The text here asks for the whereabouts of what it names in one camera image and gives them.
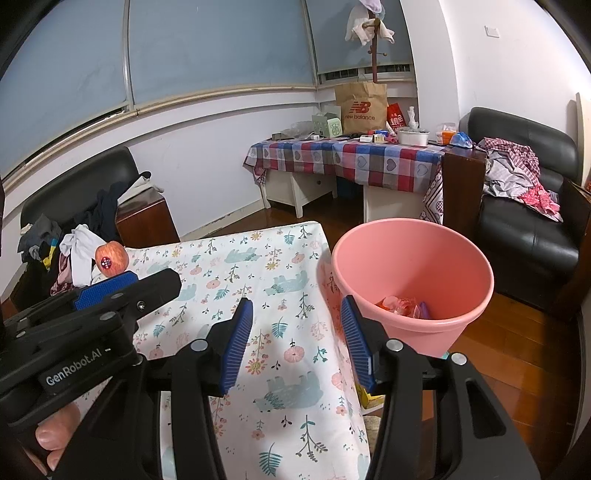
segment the coat rack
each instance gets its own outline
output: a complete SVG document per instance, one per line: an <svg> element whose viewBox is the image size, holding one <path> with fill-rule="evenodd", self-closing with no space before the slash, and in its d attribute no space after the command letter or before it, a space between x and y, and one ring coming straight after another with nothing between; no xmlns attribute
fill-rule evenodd
<svg viewBox="0 0 591 480"><path fill-rule="evenodd" d="M378 55L388 56L387 53L378 53L378 33L381 20L375 16L375 14L368 10L369 17L374 20L374 38L371 41L371 48L368 53L371 53L371 71L374 83L378 83Z"/></svg>

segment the red bag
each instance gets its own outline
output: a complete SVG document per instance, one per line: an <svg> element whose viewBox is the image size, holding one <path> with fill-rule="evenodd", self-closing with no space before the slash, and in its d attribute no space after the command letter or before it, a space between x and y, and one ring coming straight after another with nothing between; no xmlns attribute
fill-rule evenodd
<svg viewBox="0 0 591 480"><path fill-rule="evenodd" d="M397 103L388 105L387 120L395 132L398 132L400 127L406 127L406 120L402 116L402 110Z"/></svg>

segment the blue plastic bag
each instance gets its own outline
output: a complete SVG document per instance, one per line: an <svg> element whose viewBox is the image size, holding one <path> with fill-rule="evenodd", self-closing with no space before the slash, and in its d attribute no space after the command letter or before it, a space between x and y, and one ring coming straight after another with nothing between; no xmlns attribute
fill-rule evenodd
<svg viewBox="0 0 591 480"><path fill-rule="evenodd" d="M449 144L454 147L474 148L474 142L464 132L454 134Z"/></svg>

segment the white figurine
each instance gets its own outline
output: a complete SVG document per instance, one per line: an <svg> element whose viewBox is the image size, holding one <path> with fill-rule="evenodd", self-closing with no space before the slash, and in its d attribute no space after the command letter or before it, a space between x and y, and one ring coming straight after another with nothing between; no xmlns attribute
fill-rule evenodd
<svg viewBox="0 0 591 480"><path fill-rule="evenodd" d="M412 129L418 128L418 122L414 119L414 107L411 106L408 109L408 126Z"/></svg>

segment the pink plastic bucket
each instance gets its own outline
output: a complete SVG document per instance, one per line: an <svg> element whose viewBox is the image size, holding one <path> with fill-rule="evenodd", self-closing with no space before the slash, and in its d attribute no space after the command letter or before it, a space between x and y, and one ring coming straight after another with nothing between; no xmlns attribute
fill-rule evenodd
<svg viewBox="0 0 591 480"><path fill-rule="evenodd" d="M493 291L486 257L464 236L435 223L391 218L364 223L343 235L332 255L341 293L361 313L381 322L391 338L417 352L442 356ZM396 315L375 304L389 295L427 303L434 320Z"/></svg>

